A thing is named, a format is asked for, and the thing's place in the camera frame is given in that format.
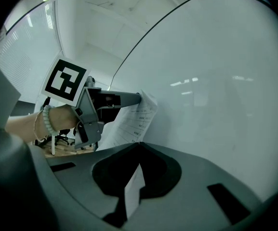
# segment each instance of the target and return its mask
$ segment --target black rectangular slot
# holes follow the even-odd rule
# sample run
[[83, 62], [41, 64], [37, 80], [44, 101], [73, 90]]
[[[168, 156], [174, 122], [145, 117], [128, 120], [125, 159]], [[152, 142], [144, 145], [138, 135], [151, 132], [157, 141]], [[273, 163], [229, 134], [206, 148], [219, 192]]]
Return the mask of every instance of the black rectangular slot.
[[250, 214], [242, 203], [229, 192], [223, 184], [215, 184], [207, 187], [220, 208], [223, 210], [232, 225], [243, 220]]
[[53, 172], [57, 172], [63, 169], [68, 169], [71, 167], [74, 167], [75, 164], [74, 163], [64, 163], [64, 164], [59, 164], [59, 165], [54, 165], [54, 166], [50, 166], [50, 168], [52, 169]]

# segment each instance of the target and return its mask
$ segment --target whiteboard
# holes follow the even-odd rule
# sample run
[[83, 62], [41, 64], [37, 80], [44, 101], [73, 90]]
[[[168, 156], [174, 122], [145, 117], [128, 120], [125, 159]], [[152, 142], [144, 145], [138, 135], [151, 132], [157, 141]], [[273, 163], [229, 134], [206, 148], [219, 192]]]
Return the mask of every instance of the whiteboard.
[[262, 200], [278, 191], [278, 17], [266, 5], [191, 0], [177, 8], [111, 85], [140, 89], [158, 101], [145, 142], [209, 159]]

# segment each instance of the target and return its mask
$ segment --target bracelet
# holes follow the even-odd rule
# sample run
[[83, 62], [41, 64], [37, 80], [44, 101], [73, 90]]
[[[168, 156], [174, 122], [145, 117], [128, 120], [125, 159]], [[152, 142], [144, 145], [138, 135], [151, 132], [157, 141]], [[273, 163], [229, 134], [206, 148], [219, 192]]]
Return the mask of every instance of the bracelet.
[[35, 121], [34, 121], [34, 135], [36, 137], [36, 139], [41, 143], [41, 142], [44, 142], [44, 140], [46, 140], [47, 138], [44, 137], [42, 140], [40, 140], [37, 136], [37, 133], [36, 133], [36, 123], [37, 123], [37, 119], [39, 117], [39, 115], [42, 113], [42, 110], [37, 114], [36, 118], [35, 118]]
[[43, 108], [43, 112], [42, 112], [42, 116], [43, 116], [43, 122], [44, 122], [44, 125], [46, 127], [46, 129], [48, 130], [48, 132], [50, 134], [52, 134], [53, 136], [57, 136], [59, 134], [58, 131], [55, 131], [53, 128], [52, 128], [52, 125], [50, 123], [50, 120], [49, 120], [49, 110], [51, 109], [51, 106], [50, 105], [46, 105], [44, 108]]

